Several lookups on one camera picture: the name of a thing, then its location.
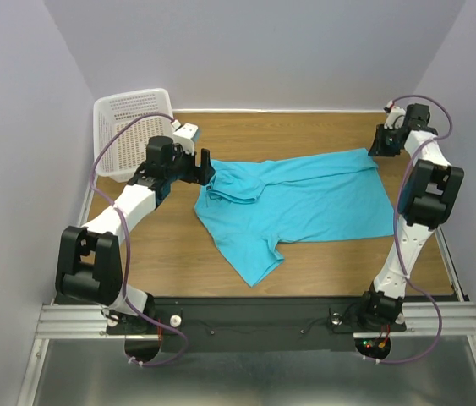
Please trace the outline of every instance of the plastic basket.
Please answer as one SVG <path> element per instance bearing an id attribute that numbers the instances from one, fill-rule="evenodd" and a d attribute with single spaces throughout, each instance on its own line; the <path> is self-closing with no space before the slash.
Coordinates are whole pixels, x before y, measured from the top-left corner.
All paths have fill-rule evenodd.
<path id="1" fill-rule="evenodd" d="M 168 92 L 164 89 L 130 91 L 102 97 L 93 107 L 93 151 L 97 157 L 110 139 L 133 119 L 148 112 L 172 115 Z M 150 137 L 172 135 L 170 121 L 163 117 L 139 121 L 119 137 L 96 168 L 100 176 L 116 182 L 128 181 L 145 160 L 145 146 Z"/>

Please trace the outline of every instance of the metal frame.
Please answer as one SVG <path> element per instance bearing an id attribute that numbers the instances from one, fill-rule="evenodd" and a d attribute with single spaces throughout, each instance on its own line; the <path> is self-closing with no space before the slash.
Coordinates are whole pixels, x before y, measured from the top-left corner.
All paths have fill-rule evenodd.
<path id="1" fill-rule="evenodd" d="M 84 204 L 79 214 L 78 224 L 87 222 L 93 192 L 89 186 L 85 192 Z M 476 363 L 476 302 L 466 302 L 459 285 L 457 274 L 451 260 L 450 251 L 441 228 L 435 236 L 446 272 L 459 302 L 441 302 L 443 315 L 443 335 L 467 336 Z M 406 303 L 403 306 L 408 330 L 393 332 L 393 337 L 428 337 L 434 336 L 438 320 L 433 306 L 428 303 Z M 18 406 L 32 406 L 41 379 L 41 373 L 47 355 L 48 344 L 53 339 L 125 339 L 125 336 L 108 336 L 107 320 L 101 314 L 99 306 L 65 306 L 45 305 L 37 324 L 35 341 L 31 350 L 29 363 L 20 390 Z M 355 333 L 356 338 L 372 337 L 368 333 Z M 127 336 L 127 339 L 157 340 L 157 336 Z"/>

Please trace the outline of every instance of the blue fabric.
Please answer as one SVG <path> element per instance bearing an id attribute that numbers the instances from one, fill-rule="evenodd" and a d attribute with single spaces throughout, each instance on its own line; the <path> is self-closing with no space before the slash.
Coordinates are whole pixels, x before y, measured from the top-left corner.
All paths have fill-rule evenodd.
<path id="1" fill-rule="evenodd" d="M 276 162 L 211 163 L 216 175 L 201 189 L 194 209 L 250 286 L 282 263 L 279 242 L 393 234 L 393 209 L 365 149 Z"/>

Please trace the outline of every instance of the wooden tabletop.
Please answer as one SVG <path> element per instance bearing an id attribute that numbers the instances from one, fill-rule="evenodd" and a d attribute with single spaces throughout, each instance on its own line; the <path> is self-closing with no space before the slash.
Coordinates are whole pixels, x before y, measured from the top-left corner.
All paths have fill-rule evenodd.
<path id="1" fill-rule="evenodd" d="M 221 161 L 263 162 L 331 151 L 370 148 L 383 114 L 181 114 L 197 124 L 199 148 Z M 408 155 L 376 158 L 394 203 Z M 125 184 L 98 178 L 97 185 L 117 198 Z M 129 283 L 154 295 L 309 296 L 360 295 L 382 268 L 392 237 L 330 243 L 279 244 L 285 261 L 254 288 L 230 266 L 194 214 L 199 186 L 176 182 L 162 205 L 131 235 Z M 95 196 L 90 219 L 106 208 Z M 124 247 L 121 247 L 124 259 Z M 413 270 L 413 280 L 433 294 L 451 294 L 451 285 L 434 237 Z"/>

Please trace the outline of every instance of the white baseboard trim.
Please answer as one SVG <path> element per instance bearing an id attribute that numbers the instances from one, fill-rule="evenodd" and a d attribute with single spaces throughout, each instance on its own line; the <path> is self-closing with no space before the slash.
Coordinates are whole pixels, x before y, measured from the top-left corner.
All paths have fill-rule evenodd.
<path id="1" fill-rule="evenodd" d="M 326 110 L 292 110 L 292 109 L 259 109 L 259 108 L 175 108 L 173 112 L 177 113 L 193 113 L 193 112 L 237 112 L 237 113 L 252 113 L 252 112 L 272 112 L 272 113 L 355 113 L 355 114 L 371 114 L 384 112 L 382 109 L 378 110 L 365 110 L 365 109 L 326 109 Z"/>

